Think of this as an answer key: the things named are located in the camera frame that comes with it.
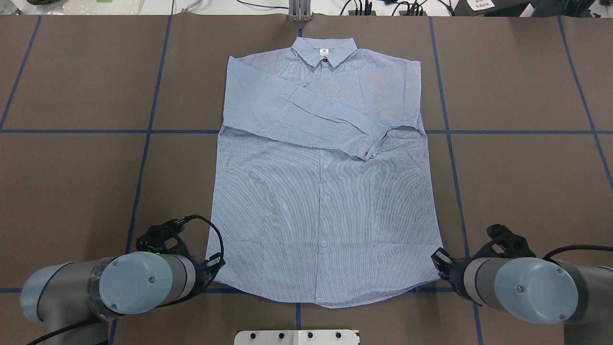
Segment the white floor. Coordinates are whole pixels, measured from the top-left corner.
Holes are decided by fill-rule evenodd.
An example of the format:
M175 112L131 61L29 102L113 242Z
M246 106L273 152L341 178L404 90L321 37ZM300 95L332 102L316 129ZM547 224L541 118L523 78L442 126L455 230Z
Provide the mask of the white floor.
M24 14L170 14L172 0L112 0L112 2L97 2L95 0L62 0L50 5L30 5L26 0L12 0ZM182 8L187 7L195 0L175 0L173 13L181 12ZM268 6L287 6L288 0L244 0L255 4ZM338 15L343 8L346 0L311 0L311 10L315 13L326 15ZM451 0L455 7L458 0ZM438 0L427 0L423 5L424 10L431 16L448 16L449 12ZM396 7L395 4L386 6L381 0L375 0L373 10L377 15L391 15ZM404 10L406 6L400 6L399 10ZM354 10L353 1L349 3L344 15L349 10ZM522 16L529 17L531 7ZM601 6L598 0L590 8L592 13L597 13L603 17L610 18L613 9ZM197 14L287 14L286 9L263 9L260 7L240 4L234 0L202 0L200 4L193 7L190 12Z

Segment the shirt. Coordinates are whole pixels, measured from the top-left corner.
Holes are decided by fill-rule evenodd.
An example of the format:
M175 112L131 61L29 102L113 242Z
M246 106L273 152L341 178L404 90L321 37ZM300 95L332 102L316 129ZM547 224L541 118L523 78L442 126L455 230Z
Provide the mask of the shirt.
M217 281L328 308L438 279L418 61L353 39L230 57L212 221ZM210 236L208 254L219 251Z

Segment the shirt collar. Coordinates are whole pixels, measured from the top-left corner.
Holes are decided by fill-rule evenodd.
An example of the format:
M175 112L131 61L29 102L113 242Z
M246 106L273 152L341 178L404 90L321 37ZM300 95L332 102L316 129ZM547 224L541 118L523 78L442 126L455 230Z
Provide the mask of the shirt collar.
M324 58L319 54L320 48L328 48L330 51L326 58L332 67L337 67L357 50L353 38L347 39L312 39L297 37L292 49L298 56L312 67Z

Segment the white paper label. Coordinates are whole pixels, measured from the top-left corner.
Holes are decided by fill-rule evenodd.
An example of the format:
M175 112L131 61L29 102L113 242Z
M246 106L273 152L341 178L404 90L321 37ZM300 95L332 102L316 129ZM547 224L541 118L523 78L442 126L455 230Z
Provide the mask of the white paper label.
M473 11L480 11L494 7L492 0L467 0L467 2Z

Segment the brown mat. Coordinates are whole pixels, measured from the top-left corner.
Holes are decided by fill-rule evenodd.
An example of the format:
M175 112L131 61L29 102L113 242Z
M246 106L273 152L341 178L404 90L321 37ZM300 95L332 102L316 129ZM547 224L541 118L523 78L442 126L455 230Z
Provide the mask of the brown mat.
M456 257L504 223L543 255L613 245L613 20L284 15L0 17L0 343L36 269L134 250L150 225L210 215L229 56L296 35L422 62L438 220ZM204 252L201 224L184 232ZM561 258L613 265L606 253ZM437 282L356 308L275 303L215 284L120 319L114 344L232 344L239 330L353 328L362 344L560 344L561 327L473 305Z

